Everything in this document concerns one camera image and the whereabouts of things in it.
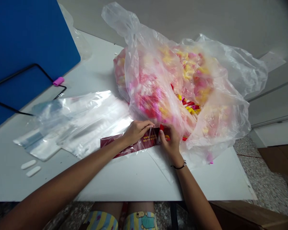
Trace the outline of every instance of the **white table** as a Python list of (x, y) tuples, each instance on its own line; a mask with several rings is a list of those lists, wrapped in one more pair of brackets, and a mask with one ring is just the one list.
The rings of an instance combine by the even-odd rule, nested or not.
[[(113, 75), (114, 53), (122, 47), (83, 33), (92, 47), (91, 59), (81, 62), (65, 75), (64, 97), (111, 90), (118, 95)], [(39, 102), (53, 99), (61, 88), (50, 87), (27, 105), (29, 112)], [(0, 201), (21, 201), (38, 187), (58, 175), (78, 158), (60, 150), (47, 162), (38, 161), (42, 169), (31, 178), (20, 166), (32, 159), (13, 140), (32, 129), (31, 117), (17, 114), (0, 126)], [(192, 171), (208, 200), (256, 199), (253, 189), (231, 147), (207, 165)], [(182, 200), (177, 183), (169, 183), (152, 158), (145, 152), (119, 157), (102, 169), (76, 198), (79, 201), (171, 201)]]

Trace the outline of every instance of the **patterned shorts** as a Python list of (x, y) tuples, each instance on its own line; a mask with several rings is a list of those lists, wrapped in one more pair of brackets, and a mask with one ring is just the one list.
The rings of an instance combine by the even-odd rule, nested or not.
[[(80, 230), (117, 230), (118, 222), (114, 216), (102, 211), (91, 211), (85, 218)], [(127, 216), (124, 230), (158, 230), (155, 214), (135, 212)]]

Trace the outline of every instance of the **clear plastic sleeve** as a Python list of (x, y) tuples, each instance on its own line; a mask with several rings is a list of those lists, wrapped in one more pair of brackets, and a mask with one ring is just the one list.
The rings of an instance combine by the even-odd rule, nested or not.
[(114, 68), (135, 119), (173, 124), (183, 154), (204, 164), (250, 131), (244, 97), (265, 87), (262, 61), (202, 34), (177, 44), (118, 3), (104, 6), (102, 17), (127, 43)]
[(22, 146), (27, 153), (41, 161), (47, 161), (61, 148), (56, 144), (57, 138), (58, 135), (56, 133), (48, 134), (44, 137), (39, 129), (35, 129), (15, 139), (13, 142)]
[(42, 161), (61, 147), (82, 159), (100, 148), (100, 138), (125, 132), (133, 121), (128, 104), (110, 91), (40, 103), (32, 113), (36, 129), (14, 143)]

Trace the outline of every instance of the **cardboard box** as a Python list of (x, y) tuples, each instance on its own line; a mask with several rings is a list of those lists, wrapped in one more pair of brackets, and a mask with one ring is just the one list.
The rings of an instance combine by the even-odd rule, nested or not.
[(211, 201), (222, 229), (288, 230), (288, 216), (244, 201)]
[(288, 175), (288, 145), (259, 148), (258, 151), (271, 172)]

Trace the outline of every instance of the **cartoon print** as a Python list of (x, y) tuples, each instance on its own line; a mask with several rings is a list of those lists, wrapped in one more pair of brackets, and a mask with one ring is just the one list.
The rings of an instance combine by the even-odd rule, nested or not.
[(137, 212), (137, 218), (142, 220), (141, 228), (143, 230), (147, 229), (155, 229), (155, 218), (154, 217), (148, 217), (147, 212)]

